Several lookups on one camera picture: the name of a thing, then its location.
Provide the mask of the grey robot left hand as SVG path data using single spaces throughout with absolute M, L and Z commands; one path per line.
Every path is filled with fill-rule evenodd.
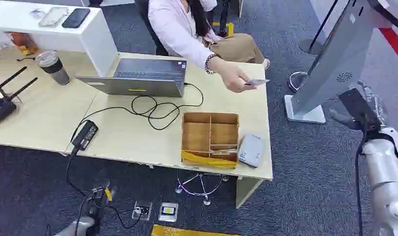
M 83 216 L 89 216 L 95 220 L 101 219 L 105 210 L 112 203 L 117 190 L 117 186 L 109 185 L 93 188 L 89 197 L 85 200 Z

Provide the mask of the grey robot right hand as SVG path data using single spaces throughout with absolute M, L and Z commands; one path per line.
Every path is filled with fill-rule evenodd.
M 340 94 L 339 99 L 348 115 L 334 109 L 330 109 L 330 114 L 333 120 L 347 128 L 367 132 L 388 126 L 388 113 L 382 99 L 363 81 L 358 81 L 354 88 Z

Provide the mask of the person's right hand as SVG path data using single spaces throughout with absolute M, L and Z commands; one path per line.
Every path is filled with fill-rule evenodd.
M 208 67 L 220 75 L 227 89 L 235 93 L 254 90 L 257 87 L 246 85 L 249 77 L 234 63 L 214 57 L 208 62 Z

